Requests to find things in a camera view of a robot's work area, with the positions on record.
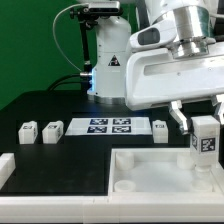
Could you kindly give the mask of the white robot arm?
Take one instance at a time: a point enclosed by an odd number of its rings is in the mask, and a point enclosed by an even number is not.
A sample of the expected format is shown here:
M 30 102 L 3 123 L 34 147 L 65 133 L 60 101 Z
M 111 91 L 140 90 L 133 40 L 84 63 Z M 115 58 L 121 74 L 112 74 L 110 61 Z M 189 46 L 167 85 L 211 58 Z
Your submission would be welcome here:
M 126 41 L 124 84 L 117 87 L 107 67 L 115 55 L 108 38 L 102 43 L 89 96 L 103 103 L 123 99 L 128 108 L 167 106 L 183 131 L 184 103 L 210 99 L 224 124 L 224 41 L 212 34 L 215 0 L 143 0 L 140 30 Z

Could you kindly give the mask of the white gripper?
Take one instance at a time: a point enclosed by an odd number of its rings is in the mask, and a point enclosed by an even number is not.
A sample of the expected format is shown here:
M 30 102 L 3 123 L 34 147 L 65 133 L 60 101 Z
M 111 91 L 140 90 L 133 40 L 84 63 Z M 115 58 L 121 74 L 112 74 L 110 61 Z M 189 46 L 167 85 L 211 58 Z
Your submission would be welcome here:
M 176 59 L 165 47 L 174 40 L 173 32 L 162 32 L 157 43 L 146 44 L 133 34 L 127 49 L 130 57 L 125 75 L 125 103 L 132 110 L 169 104 L 169 113 L 183 135 L 189 133 L 190 120 L 181 112 L 182 102 L 207 100 L 214 96 L 214 116 L 224 124 L 224 42 L 208 46 L 209 53 Z

